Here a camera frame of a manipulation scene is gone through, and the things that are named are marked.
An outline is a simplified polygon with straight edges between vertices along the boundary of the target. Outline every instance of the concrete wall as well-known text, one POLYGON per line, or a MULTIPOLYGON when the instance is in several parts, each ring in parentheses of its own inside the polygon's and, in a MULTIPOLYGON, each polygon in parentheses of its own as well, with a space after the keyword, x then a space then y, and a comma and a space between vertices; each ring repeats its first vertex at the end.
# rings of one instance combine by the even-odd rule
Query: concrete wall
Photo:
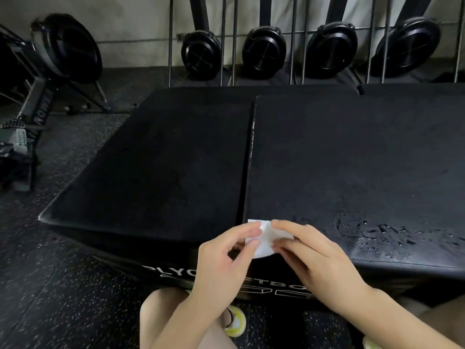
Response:
MULTIPOLYGON (((222 0, 206 0, 210 29, 220 35, 222 0)), ((394 24, 405 0, 393 0, 391 23, 394 24)), ((304 29, 305 0, 298 0, 297 30, 304 29)), ((378 0, 376 24, 385 22, 386 0, 378 0)), ((348 0, 344 21, 356 27, 369 26, 372 0, 348 0)), ((329 0, 311 0, 309 29, 324 23, 329 0)), ((456 22, 460 0, 433 0, 427 15, 444 22, 456 22)), ((0 23, 23 37, 33 19, 51 12, 65 12, 83 23, 99 43, 105 67, 167 65, 169 0, 0 0, 0 23), (107 43, 128 40, 125 43, 107 43)), ((237 62, 247 32, 258 26, 259 0, 239 0, 237 62)), ((273 0, 271 23, 290 31, 292 0, 273 0)), ((194 29, 189 0, 174 0, 174 34, 194 29)), ((226 34, 233 33, 233 0, 227 0, 226 34)), ((456 25, 442 26, 442 40, 434 57, 453 57, 456 25)), ((358 57, 366 56, 368 31, 358 31, 358 57)), ((382 31, 375 36, 376 48, 382 31)), ((290 35, 286 35, 288 51, 290 35)), ((297 37, 296 53, 302 52, 303 38, 297 37)), ((173 64, 181 65, 181 42, 173 42, 173 64)), ((232 38, 226 38, 225 62, 231 63, 232 38)))

